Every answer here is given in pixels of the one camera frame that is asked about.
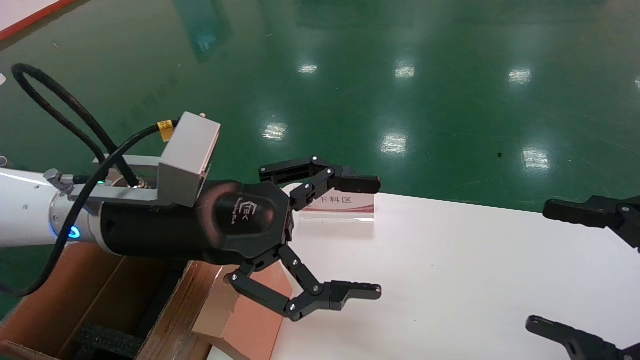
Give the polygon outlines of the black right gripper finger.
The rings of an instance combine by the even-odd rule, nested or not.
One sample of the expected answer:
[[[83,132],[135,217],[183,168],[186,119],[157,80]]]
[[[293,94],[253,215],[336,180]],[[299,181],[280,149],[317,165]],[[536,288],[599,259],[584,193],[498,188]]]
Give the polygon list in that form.
[[[640,358],[638,343],[621,349],[592,333],[541,316],[528,317],[525,328],[538,337],[563,346],[571,360],[638,360]]]
[[[549,199],[542,216],[590,228],[609,228],[631,248],[640,250],[640,197],[591,196],[583,203]]]

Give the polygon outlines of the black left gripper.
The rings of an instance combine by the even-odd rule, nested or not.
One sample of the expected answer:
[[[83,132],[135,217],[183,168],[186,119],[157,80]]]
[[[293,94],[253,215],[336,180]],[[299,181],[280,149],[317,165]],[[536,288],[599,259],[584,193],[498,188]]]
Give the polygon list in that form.
[[[350,299],[375,301],[379,284],[320,283],[286,243],[294,211],[374,211],[382,186],[376,176],[317,157],[263,165],[259,183],[208,181],[192,207],[104,203],[102,247],[115,255],[213,265],[240,265],[227,278],[258,305],[297,322],[317,310],[340,312]],[[297,183],[288,195],[277,185]],[[302,293],[288,298],[251,279],[281,262]]]

